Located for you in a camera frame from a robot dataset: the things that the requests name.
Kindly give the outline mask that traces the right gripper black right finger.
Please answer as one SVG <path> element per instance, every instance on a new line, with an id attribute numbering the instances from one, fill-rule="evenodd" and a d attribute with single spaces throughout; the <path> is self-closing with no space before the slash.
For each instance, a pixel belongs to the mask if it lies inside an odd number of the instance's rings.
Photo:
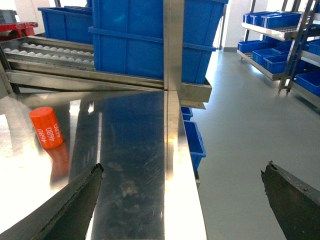
<path id="1" fill-rule="evenodd" d="M 320 191 L 270 161 L 261 172 L 265 194 L 287 240 L 320 238 Z"/>

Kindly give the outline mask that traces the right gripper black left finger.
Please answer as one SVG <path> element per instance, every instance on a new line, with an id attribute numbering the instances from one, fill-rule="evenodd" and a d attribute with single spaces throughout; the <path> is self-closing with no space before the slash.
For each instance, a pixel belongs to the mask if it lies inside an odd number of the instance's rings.
<path id="1" fill-rule="evenodd" d="M 2 240 L 84 240 L 98 200 L 104 168 L 100 163 L 31 214 L 0 234 Z"/>

